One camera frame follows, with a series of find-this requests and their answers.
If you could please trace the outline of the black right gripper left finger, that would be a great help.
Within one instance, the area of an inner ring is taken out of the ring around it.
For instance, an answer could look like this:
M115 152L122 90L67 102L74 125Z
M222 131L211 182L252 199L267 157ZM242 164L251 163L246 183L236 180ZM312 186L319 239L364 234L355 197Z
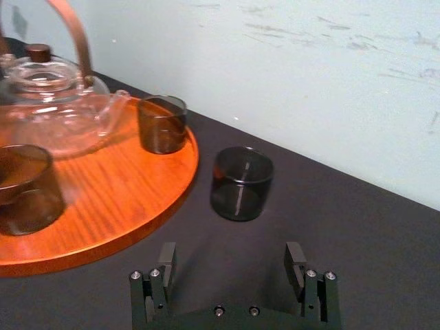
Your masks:
M131 323L148 324L167 318L168 300L177 264L176 243L162 245L157 265L147 273L134 270L129 275L131 293Z

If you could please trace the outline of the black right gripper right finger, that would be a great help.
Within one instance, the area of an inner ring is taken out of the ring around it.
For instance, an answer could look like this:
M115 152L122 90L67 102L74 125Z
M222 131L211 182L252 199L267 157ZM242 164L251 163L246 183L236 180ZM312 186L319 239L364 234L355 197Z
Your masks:
M301 310L295 325L339 325L338 278L333 271L320 273L307 265L297 242L287 242L284 267Z

